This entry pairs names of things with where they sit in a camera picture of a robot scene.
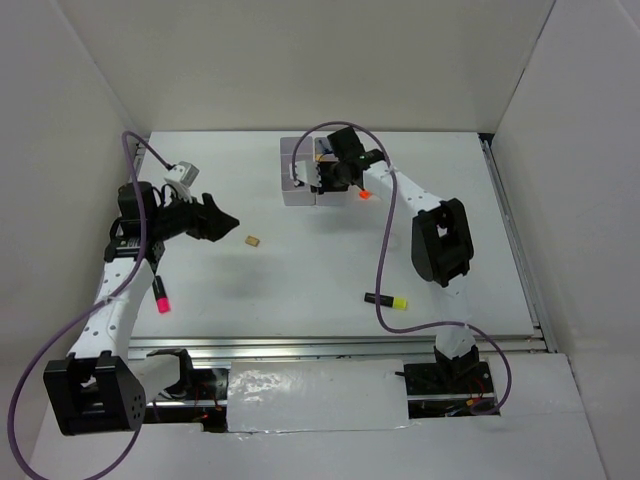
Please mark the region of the tan eraser block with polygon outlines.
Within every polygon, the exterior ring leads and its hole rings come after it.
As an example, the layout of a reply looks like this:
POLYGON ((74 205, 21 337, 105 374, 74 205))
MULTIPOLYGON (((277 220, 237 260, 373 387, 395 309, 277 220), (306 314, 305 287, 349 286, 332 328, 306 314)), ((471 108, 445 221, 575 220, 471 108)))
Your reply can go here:
POLYGON ((253 237, 253 236, 247 236, 246 239, 245 239, 245 243, 247 245, 252 246, 252 247, 258 247, 259 244, 260 244, 260 240, 258 238, 256 238, 256 237, 253 237))

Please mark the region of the pink and black highlighter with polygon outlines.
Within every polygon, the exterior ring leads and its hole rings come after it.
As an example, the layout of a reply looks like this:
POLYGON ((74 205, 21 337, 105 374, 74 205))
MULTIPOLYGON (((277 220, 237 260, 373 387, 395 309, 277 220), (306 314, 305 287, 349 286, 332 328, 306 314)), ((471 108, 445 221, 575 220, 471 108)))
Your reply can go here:
POLYGON ((171 311, 171 305, 166 293, 164 282, 160 275, 155 275, 152 283, 152 291, 156 302, 157 310, 160 314, 171 311))

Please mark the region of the yellow and black highlighter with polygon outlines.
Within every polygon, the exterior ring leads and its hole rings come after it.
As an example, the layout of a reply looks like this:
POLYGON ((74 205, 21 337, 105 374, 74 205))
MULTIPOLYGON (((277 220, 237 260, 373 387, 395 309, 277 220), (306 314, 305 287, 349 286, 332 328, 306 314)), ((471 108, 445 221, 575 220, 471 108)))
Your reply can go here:
POLYGON ((389 295, 380 295, 379 297, 376 297, 374 292, 366 292, 364 294, 364 301, 369 304, 379 303, 383 307, 397 310, 406 310, 408 306, 406 298, 389 295))

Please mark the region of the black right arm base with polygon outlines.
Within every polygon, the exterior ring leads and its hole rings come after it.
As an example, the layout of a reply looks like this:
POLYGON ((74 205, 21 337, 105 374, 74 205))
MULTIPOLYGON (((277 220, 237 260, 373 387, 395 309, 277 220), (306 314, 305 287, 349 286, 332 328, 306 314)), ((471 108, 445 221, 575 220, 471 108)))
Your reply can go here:
POLYGON ((405 363, 395 376, 404 381, 408 398, 429 406, 486 407, 495 403, 495 389, 489 365, 480 359, 477 346, 467 353, 448 358, 434 349, 434 360, 405 363))

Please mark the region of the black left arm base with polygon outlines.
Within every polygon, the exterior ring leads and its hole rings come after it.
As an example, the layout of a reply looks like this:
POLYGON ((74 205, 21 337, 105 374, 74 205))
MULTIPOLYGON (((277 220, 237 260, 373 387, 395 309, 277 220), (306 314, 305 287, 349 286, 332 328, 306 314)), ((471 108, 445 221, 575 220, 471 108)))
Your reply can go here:
POLYGON ((228 399, 228 368, 196 367, 190 372, 186 386, 175 387, 171 391, 161 391, 148 402, 150 408, 186 408, 193 413, 212 410, 223 413, 228 399))

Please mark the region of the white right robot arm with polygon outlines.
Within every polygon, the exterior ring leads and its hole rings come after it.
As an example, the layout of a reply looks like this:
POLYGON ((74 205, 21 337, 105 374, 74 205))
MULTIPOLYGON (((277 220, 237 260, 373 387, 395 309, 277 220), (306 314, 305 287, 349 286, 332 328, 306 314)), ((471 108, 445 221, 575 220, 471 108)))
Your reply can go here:
POLYGON ((460 391, 479 363, 479 351, 470 319, 466 277, 474 257, 474 246, 463 203, 444 200, 419 186, 393 167, 380 142, 367 151, 353 124, 328 135, 336 161, 321 167, 315 187, 344 189, 356 186, 389 205, 374 284, 374 305, 378 323, 387 332, 409 334, 435 328, 436 379, 448 392, 460 391), (443 319, 414 327, 394 328, 382 316, 382 274, 395 210, 404 205, 411 214, 410 258, 418 276, 440 287, 443 319))

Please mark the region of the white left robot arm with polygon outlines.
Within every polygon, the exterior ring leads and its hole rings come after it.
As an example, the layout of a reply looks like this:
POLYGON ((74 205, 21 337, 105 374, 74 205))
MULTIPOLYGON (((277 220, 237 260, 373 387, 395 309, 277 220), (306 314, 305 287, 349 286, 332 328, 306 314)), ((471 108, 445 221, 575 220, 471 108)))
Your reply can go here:
POLYGON ((135 368, 127 354, 142 301, 159 290, 156 275, 165 241, 185 234, 215 242, 237 228, 213 197, 174 197, 160 203, 151 183, 118 190, 119 215, 104 253, 99 308, 62 360, 50 361, 43 380, 60 431, 65 436, 135 431, 149 402, 168 392, 176 399, 196 390, 197 374, 186 349, 160 349, 135 368))

